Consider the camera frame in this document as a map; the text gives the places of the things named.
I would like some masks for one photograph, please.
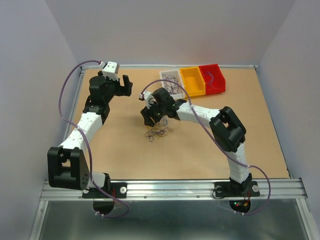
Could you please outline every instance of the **yellow bin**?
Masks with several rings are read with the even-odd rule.
[[[190,97],[206,95],[206,83],[198,66],[180,68],[180,74]]]

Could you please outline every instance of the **red bin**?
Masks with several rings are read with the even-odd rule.
[[[220,94],[226,91],[226,80],[218,64],[199,66],[205,82],[205,95]]]

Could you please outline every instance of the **gray wall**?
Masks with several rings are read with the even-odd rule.
[[[320,229],[320,1],[297,0],[258,67],[289,171]]]
[[[75,64],[44,0],[1,1],[0,239],[29,238],[47,151],[61,140],[65,126],[57,109],[60,88]],[[71,87],[64,112],[74,97]]]
[[[46,0],[78,61],[258,64],[294,0]]]

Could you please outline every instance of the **gray floor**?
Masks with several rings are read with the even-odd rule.
[[[264,200],[252,202],[255,209]],[[252,216],[234,214],[226,200],[130,202],[125,217],[94,215],[91,201],[52,201],[42,240],[304,240],[308,239],[295,199],[271,200]],[[114,214],[123,211],[117,205]]]

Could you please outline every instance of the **brown table surface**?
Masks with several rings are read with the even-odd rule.
[[[109,173],[114,180],[228,179],[226,157],[199,124],[169,119],[168,126],[173,132],[155,137],[152,142],[145,137],[150,128],[144,125],[140,114],[145,103],[138,100],[139,93],[148,83],[159,79],[161,70],[164,69],[120,69],[119,76],[128,75],[133,82],[132,95],[115,96],[110,102],[109,116],[90,143],[93,170]],[[247,130],[247,163],[261,167],[269,178],[288,178],[255,70],[222,68],[221,71],[226,92],[192,98],[192,103],[211,109],[231,107]],[[96,69],[85,72],[73,118],[76,123],[89,95],[89,80],[97,72]],[[148,90],[152,92],[160,86],[155,83]],[[263,178],[258,170],[251,172],[254,178]]]

